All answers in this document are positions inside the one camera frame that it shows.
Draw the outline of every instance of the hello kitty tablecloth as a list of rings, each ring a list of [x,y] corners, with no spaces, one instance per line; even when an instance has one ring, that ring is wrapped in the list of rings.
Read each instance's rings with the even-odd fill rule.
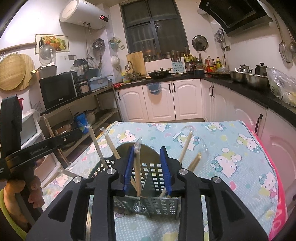
[[[159,152],[165,146],[171,158],[178,159],[189,129],[194,130],[182,167],[187,168],[201,151],[202,145],[209,150],[207,160],[198,164],[194,173],[203,178],[221,177],[243,201],[259,221],[271,240],[286,221],[285,196],[277,169],[264,150],[260,140],[242,121],[210,123],[162,123],[143,124],[115,122],[107,131],[115,147],[135,142],[142,143]],[[112,152],[104,139],[97,138],[104,157]],[[69,167],[73,173],[88,177],[98,163],[94,145],[84,151]],[[43,189],[46,208],[71,180],[61,175]],[[208,240],[208,224],[203,200],[205,240]],[[115,227],[117,240],[167,240],[178,237],[178,220],[149,219],[116,209]]]

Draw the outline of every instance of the ceiling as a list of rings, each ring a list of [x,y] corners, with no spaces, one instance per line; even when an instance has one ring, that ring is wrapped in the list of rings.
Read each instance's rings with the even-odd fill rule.
[[[104,3],[108,7],[112,7],[112,6],[116,5],[116,4],[125,2],[126,0],[87,0],[87,1],[94,4],[94,5]]]

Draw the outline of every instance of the metal utensil basket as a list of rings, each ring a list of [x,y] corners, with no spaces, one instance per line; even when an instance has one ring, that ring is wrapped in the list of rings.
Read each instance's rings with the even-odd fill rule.
[[[129,146],[134,143],[126,143],[117,148],[120,156],[127,153]],[[109,168],[116,163],[114,156],[105,159]],[[164,189],[163,171],[159,154],[150,147],[142,144],[140,152],[141,160],[141,196],[137,197],[136,190],[130,185],[128,195],[114,197],[114,205],[128,210],[130,213],[146,215],[149,217],[163,216],[177,219],[181,209],[181,198],[159,198]],[[105,170],[101,160],[91,171],[89,178],[99,175]]]

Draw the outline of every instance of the range hood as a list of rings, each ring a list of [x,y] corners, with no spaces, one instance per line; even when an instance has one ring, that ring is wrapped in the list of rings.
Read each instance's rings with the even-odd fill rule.
[[[199,8],[211,15],[229,37],[272,22],[257,0],[201,0]]]

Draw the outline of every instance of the white cabinet door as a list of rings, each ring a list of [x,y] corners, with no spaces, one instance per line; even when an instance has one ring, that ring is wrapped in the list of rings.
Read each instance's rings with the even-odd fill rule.
[[[262,119],[259,119],[257,130],[257,135],[260,138],[266,119],[267,109],[233,91],[230,91],[230,101],[230,121],[241,120],[252,131],[255,131],[256,123],[260,117],[260,114],[262,114]]]
[[[172,81],[176,120],[202,118],[200,79]]]
[[[143,85],[149,122],[174,121],[176,117],[172,83],[160,83],[160,86],[161,92],[154,95],[146,85]]]
[[[149,122],[142,86],[116,92],[124,121]]]
[[[268,110],[261,140],[279,171],[286,204],[289,205],[296,194],[296,130],[283,118]]]
[[[202,87],[202,117],[205,121],[212,120],[212,87],[213,83],[207,80],[201,80]]]
[[[211,121],[229,121],[230,89],[213,83],[212,96],[213,116]]]

